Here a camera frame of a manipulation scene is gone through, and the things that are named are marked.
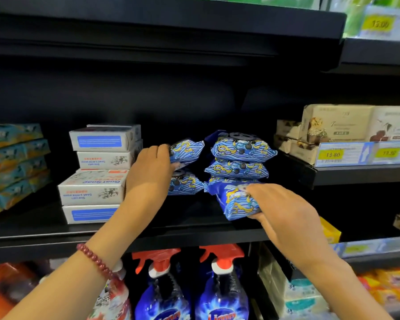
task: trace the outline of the spray bottle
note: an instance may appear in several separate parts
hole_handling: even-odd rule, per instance
[[[148,269],[152,283],[142,294],[135,308],[136,320],[190,320],[190,303],[170,273],[170,258],[181,249],[150,250],[132,253],[133,259],[140,259],[136,274],[142,270],[147,259],[153,263]]]
[[[234,271],[234,258],[244,257],[236,244],[200,246],[206,252],[200,258],[204,262],[210,253],[217,258],[212,262],[213,277],[209,278],[195,309],[196,320],[247,320],[249,302]]]

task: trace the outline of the red beaded bracelet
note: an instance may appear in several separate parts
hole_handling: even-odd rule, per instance
[[[88,258],[90,258],[95,264],[97,264],[99,270],[101,271],[102,275],[104,275],[107,279],[111,280],[114,276],[111,269],[107,267],[102,262],[102,259],[99,258],[94,252],[92,252],[85,244],[78,244],[77,250],[84,253]]]

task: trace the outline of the cream-colored box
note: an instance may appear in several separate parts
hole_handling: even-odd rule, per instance
[[[274,147],[287,154],[290,152],[290,147],[292,146],[292,143],[296,142],[297,140],[295,139],[289,139],[279,135],[274,135]]]
[[[373,108],[366,141],[400,141],[400,107],[378,106]]]
[[[289,154],[314,166],[319,152],[319,145],[309,145],[305,142],[297,141],[290,145]]]
[[[299,139],[308,144],[364,141],[373,105],[310,104]]]
[[[276,134],[279,136],[299,139],[301,132],[301,123],[290,120],[277,120]]]

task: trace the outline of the person's right hand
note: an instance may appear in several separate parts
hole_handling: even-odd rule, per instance
[[[246,190],[262,211],[251,218],[261,222],[272,243],[302,272],[338,257],[317,211],[299,195],[278,184],[250,184]]]

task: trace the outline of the blue plastic wrapper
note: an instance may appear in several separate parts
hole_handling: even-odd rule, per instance
[[[248,180],[248,179],[243,179],[243,178],[239,178],[237,180],[234,179],[230,179],[230,178],[226,178],[226,177],[222,177],[222,176],[212,176],[211,178],[209,178],[208,182],[204,182],[204,192],[208,193],[208,186],[209,184],[213,185],[215,183],[219,183],[219,182],[234,182],[234,181],[238,181],[238,182],[243,182],[243,183],[260,183],[258,180]]]
[[[175,171],[171,178],[168,195],[196,194],[204,189],[204,183],[186,170]]]
[[[223,160],[265,162],[277,155],[277,150],[254,135],[218,130],[206,137],[206,142],[214,143],[212,155]]]
[[[218,158],[204,171],[212,176],[221,175],[230,178],[259,179],[269,176],[262,163],[219,160]]]
[[[246,187],[251,183],[226,179],[209,183],[207,190],[211,195],[216,195],[224,215],[232,221],[261,212],[258,203],[246,192]]]
[[[171,163],[180,162],[180,168],[198,160],[204,148],[204,141],[195,142],[191,139],[184,139],[169,148]]]

